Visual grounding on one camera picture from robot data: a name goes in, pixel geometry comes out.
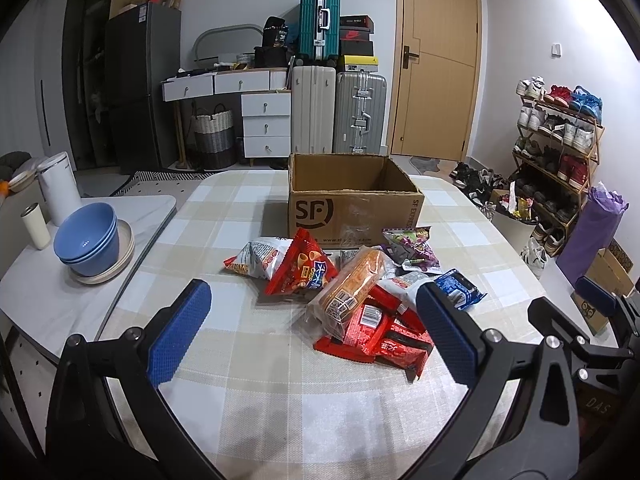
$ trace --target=blue gripper pad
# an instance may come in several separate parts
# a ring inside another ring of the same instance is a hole
[[[149,347],[146,376],[154,388],[172,379],[209,313],[211,288],[209,283],[197,281],[181,304],[174,305],[176,312]]]
[[[442,355],[453,380],[469,388],[476,384],[478,355],[451,319],[446,307],[429,289],[418,289],[415,303],[418,316]]]

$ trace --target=cardboard box on floor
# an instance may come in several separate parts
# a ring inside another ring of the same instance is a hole
[[[604,288],[607,292],[612,292],[618,296],[624,296],[631,292],[634,282],[625,272],[616,257],[608,250],[598,251],[591,267],[587,270],[586,276]],[[597,334],[609,322],[606,317],[599,313],[587,301],[578,296],[575,292],[571,294],[575,304],[580,309],[582,317],[589,325],[589,330],[593,335]]]
[[[383,228],[414,228],[424,195],[387,156],[289,157],[289,237],[298,227],[325,249],[384,242]]]

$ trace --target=drawer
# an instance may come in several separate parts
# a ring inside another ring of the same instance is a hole
[[[245,117],[242,119],[245,137],[281,137],[290,136],[291,118],[289,116]]]
[[[269,89],[268,70],[238,70],[216,74],[216,94],[255,92]]]
[[[289,156],[291,137],[245,137],[244,156]]]
[[[242,94],[242,116],[291,115],[291,94]]]
[[[213,95],[213,74],[184,77],[162,84],[162,98],[165,101],[190,99],[203,95]]]

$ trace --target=stacked bowls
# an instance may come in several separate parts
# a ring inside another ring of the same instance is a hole
[[[81,276],[96,276],[118,260],[120,237],[113,207],[94,202],[71,213],[58,228],[53,250]]]

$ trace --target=sf express logo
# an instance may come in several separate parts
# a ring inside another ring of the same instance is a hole
[[[330,198],[296,201],[296,227],[318,229],[327,225],[333,216],[334,201]]]

